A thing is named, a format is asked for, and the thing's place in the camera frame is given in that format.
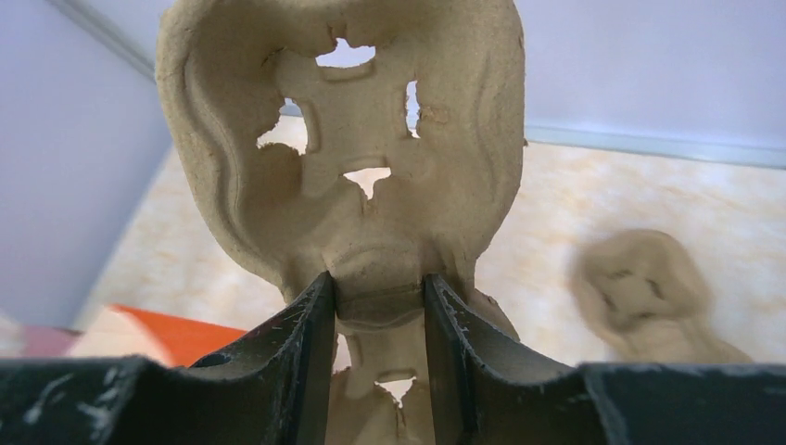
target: white wall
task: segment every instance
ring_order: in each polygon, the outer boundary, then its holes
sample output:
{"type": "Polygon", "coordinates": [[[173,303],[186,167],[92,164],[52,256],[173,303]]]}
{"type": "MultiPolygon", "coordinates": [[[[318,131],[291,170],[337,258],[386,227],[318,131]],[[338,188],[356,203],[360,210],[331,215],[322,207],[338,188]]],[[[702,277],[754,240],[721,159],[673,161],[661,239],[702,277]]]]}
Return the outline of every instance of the white wall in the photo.
{"type": "MultiPolygon", "coordinates": [[[[150,60],[158,18],[173,3],[74,1],[150,60]]],[[[786,166],[783,0],[515,3],[531,139],[786,166]]]]}
{"type": "Polygon", "coordinates": [[[44,0],[0,1],[0,309],[68,325],[171,145],[155,85],[44,0]]]}

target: pink object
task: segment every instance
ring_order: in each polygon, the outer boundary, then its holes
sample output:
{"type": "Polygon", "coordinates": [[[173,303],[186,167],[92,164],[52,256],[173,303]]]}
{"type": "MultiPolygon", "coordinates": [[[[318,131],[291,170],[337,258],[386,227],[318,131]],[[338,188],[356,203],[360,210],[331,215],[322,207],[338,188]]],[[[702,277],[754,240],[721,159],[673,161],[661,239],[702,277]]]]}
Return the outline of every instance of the pink object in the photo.
{"type": "Polygon", "coordinates": [[[43,326],[24,326],[25,347],[21,356],[27,358],[61,357],[78,335],[62,329],[43,326]]]}

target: beige floor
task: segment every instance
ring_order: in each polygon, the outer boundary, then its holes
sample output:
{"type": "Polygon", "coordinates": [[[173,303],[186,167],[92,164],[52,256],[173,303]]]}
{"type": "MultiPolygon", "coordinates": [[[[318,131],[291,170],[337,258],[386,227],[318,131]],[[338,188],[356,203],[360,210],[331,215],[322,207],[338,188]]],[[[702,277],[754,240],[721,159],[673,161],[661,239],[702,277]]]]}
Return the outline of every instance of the beige floor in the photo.
{"type": "MultiPolygon", "coordinates": [[[[298,118],[266,135],[300,147],[306,137],[298,118]]],[[[759,362],[786,362],[785,171],[533,144],[478,287],[530,347],[568,363],[607,359],[577,313],[566,270],[583,245],[637,227],[686,245],[716,293],[721,337],[759,362]]],[[[89,301],[82,320],[111,301],[244,328],[283,307],[277,289],[212,239],[174,153],[89,301]]]]}

